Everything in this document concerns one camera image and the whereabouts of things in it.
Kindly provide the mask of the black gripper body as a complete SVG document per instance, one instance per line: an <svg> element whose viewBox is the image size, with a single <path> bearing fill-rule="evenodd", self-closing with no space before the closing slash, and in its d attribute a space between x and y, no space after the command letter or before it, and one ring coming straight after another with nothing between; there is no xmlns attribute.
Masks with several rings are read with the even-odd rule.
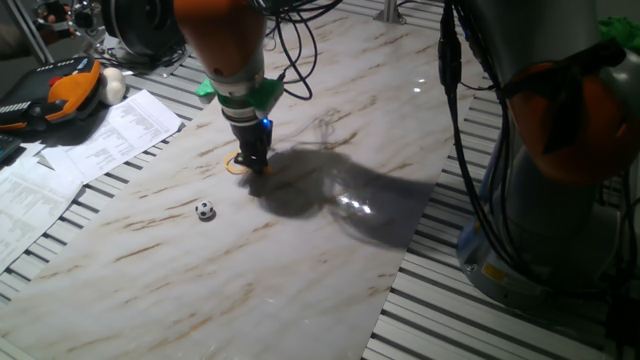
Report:
<svg viewBox="0 0 640 360"><path fill-rule="evenodd" d="M247 124L231 124L234 136L239 141L245 156L265 156L272 143L273 122L268 118Z"/></svg>

